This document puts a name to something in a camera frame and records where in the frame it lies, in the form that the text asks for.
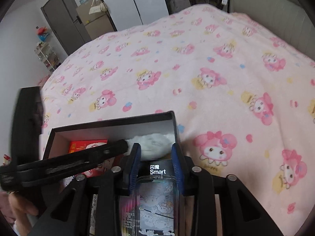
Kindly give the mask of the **person's left hand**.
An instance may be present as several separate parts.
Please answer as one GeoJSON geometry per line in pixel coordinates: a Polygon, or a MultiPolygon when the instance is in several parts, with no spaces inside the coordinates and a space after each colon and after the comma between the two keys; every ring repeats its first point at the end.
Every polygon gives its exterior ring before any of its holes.
{"type": "Polygon", "coordinates": [[[31,226],[27,215],[32,215],[35,217],[38,215],[38,209],[35,207],[35,205],[18,193],[14,192],[9,194],[8,200],[12,211],[16,216],[17,224],[25,227],[31,226]]]}

